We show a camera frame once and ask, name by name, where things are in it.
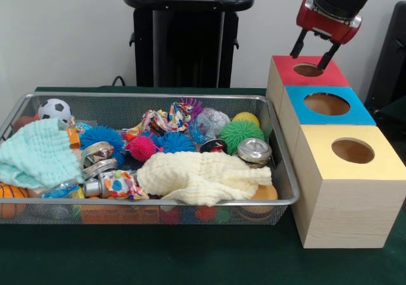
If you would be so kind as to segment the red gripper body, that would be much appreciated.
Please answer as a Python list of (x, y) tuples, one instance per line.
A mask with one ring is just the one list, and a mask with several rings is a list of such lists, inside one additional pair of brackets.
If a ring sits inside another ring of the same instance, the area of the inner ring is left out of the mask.
[(299, 44), (304, 43), (306, 33), (309, 31), (332, 43), (346, 44), (358, 32), (362, 24), (362, 17), (356, 15), (351, 20), (330, 17), (315, 4), (314, 0), (303, 0), (296, 24), (302, 28), (297, 40)]

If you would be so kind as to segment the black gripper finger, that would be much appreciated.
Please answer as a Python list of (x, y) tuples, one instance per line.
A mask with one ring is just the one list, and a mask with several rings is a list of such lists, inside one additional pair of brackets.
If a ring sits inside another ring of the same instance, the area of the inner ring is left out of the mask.
[(301, 53), (303, 46), (304, 46), (304, 39), (306, 37), (307, 34), (307, 30), (306, 29), (302, 29), (297, 41), (294, 44), (294, 47), (290, 53), (290, 56), (292, 56), (293, 58), (297, 58), (299, 56), (299, 54)]
[(337, 50), (340, 48), (341, 44), (340, 43), (332, 43), (332, 46), (329, 51), (324, 53), (323, 57), (320, 59), (317, 69), (318, 70), (325, 70), (330, 61), (332, 60), (333, 56), (337, 52)]

